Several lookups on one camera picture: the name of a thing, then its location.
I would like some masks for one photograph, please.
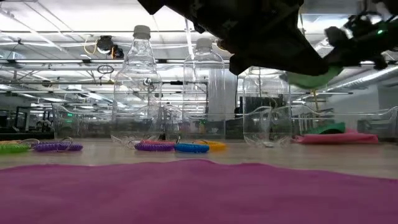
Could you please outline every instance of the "bottle cap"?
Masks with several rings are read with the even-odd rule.
[[[144,25],[135,26],[132,36],[135,38],[150,39],[150,28]]]
[[[211,41],[211,39],[209,39],[209,38],[200,38],[200,39],[198,39],[198,42],[197,42],[197,48],[199,48],[199,47],[209,47],[209,48],[211,48],[212,44],[213,44],[213,41]]]

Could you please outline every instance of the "plastic bottle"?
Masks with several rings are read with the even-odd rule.
[[[225,108],[224,61],[210,39],[199,39],[184,62],[182,139],[224,139]]]
[[[115,77],[111,137],[123,145],[158,140],[162,80],[150,46],[150,29],[135,26],[134,40]]]
[[[292,137],[290,87],[278,70],[251,67],[243,82],[243,135],[256,147],[288,144]]]

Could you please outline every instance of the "magenta towel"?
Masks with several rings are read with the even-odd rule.
[[[297,136],[295,142],[301,144],[377,144],[379,139],[374,134],[343,133],[343,134],[305,134]]]
[[[4,224],[398,223],[398,181],[185,160],[0,170]]]

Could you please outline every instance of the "table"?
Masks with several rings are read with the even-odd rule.
[[[398,178],[398,146],[343,145],[282,148],[250,148],[243,142],[228,142],[226,152],[183,154],[142,152],[118,146],[108,139],[76,139],[82,152],[27,152],[0,155],[0,169],[32,164],[98,166],[137,162],[168,162],[179,159],[208,159],[221,164],[255,162],[293,169],[330,170],[370,177]]]

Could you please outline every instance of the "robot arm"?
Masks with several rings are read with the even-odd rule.
[[[139,0],[154,14],[166,5],[193,22],[195,30],[220,38],[234,54],[229,69],[276,68],[308,75],[327,72],[327,63],[297,28],[303,0]]]
[[[238,75],[250,66],[276,68],[311,76],[325,74],[330,65],[359,65],[375,62],[387,66],[381,53],[398,45],[398,21],[371,24],[370,12],[351,16],[345,25],[353,33],[331,27],[325,31],[335,48],[321,58],[297,29],[299,8],[304,0],[139,0],[154,14],[164,5],[193,22],[195,30],[208,31],[221,39],[224,49],[234,54],[230,70]],[[398,14],[396,0],[372,0]]]

